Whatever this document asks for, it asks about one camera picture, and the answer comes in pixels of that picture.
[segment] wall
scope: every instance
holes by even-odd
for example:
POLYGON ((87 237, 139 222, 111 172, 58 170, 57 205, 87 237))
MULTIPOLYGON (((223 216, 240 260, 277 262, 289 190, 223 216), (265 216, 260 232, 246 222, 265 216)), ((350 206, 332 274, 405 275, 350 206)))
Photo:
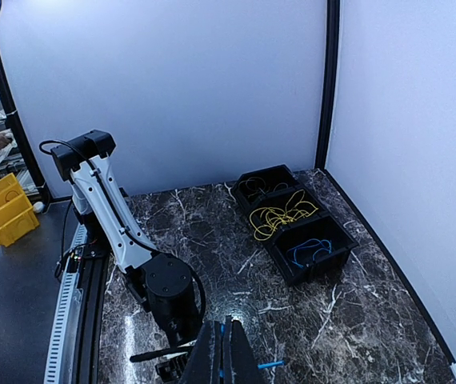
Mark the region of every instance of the wall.
POLYGON ((34 152, 109 131, 118 182, 136 194, 312 167, 325 29, 314 0, 17 0, 3 5, 0 51, 34 152))
POLYGON ((456 358, 456 2, 345 1, 327 169, 456 358))

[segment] yellow bin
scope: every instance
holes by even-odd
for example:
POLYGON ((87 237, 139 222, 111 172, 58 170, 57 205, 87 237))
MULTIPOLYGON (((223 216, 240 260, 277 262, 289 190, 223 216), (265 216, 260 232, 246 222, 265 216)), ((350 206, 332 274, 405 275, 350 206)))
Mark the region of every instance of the yellow bin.
POLYGON ((10 246, 38 226, 33 206, 14 174, 0 179, 0 245, 10 246))

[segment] yellow cable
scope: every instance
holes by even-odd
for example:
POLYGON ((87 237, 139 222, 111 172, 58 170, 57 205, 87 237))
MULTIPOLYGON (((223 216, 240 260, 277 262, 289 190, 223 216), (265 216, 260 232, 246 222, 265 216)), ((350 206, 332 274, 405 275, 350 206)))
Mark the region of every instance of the yellow cable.
POLYGON ((290 197, 289 201, 286 202, 285 209, 263 206, 251 212, 250 223, 254 228, 254 238, 256 238, 259 242, 269 240, 280 226, 296 222, 301 218, 308 218, 318 211, 318 208, 312 202, 304 200, 304 197, 305 191, 297 190, 290 197), (301 198, 296 204, 294 204, 294 206, 290 207, 289 205, 292 203, 297 194, 302 194, 301 198), (259 213, 258 218, 263 222, 260 226, 256 226, 253 222, 253 216, 257 213, 259 213))

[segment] black bin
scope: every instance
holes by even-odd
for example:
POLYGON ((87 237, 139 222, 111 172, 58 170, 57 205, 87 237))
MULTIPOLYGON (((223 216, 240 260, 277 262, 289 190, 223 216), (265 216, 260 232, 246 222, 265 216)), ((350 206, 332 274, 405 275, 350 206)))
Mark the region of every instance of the black bin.
POLYGON ((270 240, 273 240, 276 237, 276 233, 278 232, 276 231, 272 234, 272 230, 265 226, 266 220, 260 219, 260 216, 262 214, 262 210, 260 210, 261 208, 274 207, 281 210, 291 210, 296 206, 296 204, 298 204, 297 208, 300 210, 313 212, 311 216, 308 216, 306 218, 300 218, 298 216, 298 220, 296 222, 301 222, 309 218, 326 214, 324 207, 304 186, 296 186, 287 188, 283 191, 273 192, 272 194, 268 194, 265 198, 260 199, 256 204, 253 204, 253 210, 247 213, 247 217, 250 221, 255 238, 259 239, 259 241, 268 242, 270 240), (255 227, 259 228, 261 233, 255 233, 255 227))
POLYGON ((287 166, 273 166, 243 174, 235 183, 232 194, 244 213, 248 214, 254 204, 269 194, 298 185, 287 166))
POLYGON ((325 216, 282 227, 269 251, 287 285, 295 286, 301 282, 309 282, 328 270, 342 268, 347 262, 350 251, 357 245, 356 241, 331 216, 325 216), (321 248, 320 246, 298 250, 296 263, 293 251, 289 250, 314 238, 330 240, 331 253, 321 250, 314 260, 313 254, 321 248))

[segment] black marble surface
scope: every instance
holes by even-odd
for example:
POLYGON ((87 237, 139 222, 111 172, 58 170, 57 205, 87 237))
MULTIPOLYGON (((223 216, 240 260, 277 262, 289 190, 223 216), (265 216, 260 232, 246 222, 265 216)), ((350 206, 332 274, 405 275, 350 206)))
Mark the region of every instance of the black marble surface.
MULTIPOLYGON (((227 184, 137 196, 131 208, 161 250, 198 272, 206 318, 242 321, 269 383, 452 383, 448 361, 403 284, 321 171, 304 181, 360 246, 341 272, 287 287, 227 184)), ((166 338, 110 266, 102 316, 100 382, 159 382, 153 362, 132 354, 166 338)))

